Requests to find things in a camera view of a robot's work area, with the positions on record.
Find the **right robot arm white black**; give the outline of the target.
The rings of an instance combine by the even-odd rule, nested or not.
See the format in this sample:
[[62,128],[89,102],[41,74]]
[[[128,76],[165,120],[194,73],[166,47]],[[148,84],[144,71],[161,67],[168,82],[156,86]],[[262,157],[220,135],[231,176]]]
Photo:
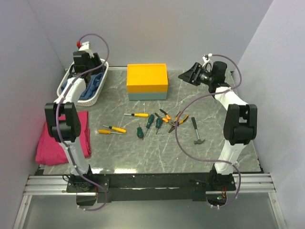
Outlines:
[[233,184],[234,165],[242,150],[255,139],[257,134],[257,106],[248,104],[238,97],[225,82],[227,64],[212,63],[208,71],[206,65],[196,62],[191,69],[180,74],[179,79],[195,86],[205,84],[208,91],[226,110],[223,134],[224,146],[217,162],[209,173],[208,184],[214,190]]

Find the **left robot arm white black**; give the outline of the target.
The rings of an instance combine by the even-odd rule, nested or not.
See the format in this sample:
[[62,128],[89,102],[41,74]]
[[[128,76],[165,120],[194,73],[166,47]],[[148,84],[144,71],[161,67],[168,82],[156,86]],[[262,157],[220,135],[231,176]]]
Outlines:
[[68,184],[83,192],[97,191],[98,185],[81,148],[81,122],[75,104],[86,90],[91,73],[102,72],[104,63],[96,52],[92,53],[89,49],[74,52],[73,60],[74,71],[69,72],[62,93],[53,103],[45,105],[47,129],[68,159],[71,168]]

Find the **orange grey drawer box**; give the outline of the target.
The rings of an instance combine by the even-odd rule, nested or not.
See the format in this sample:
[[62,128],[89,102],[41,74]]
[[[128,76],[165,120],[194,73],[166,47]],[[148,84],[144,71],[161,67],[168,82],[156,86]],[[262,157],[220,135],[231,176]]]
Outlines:
[[130,101],[167,99],[169,79],[166,64],[128,64],[126,87]]

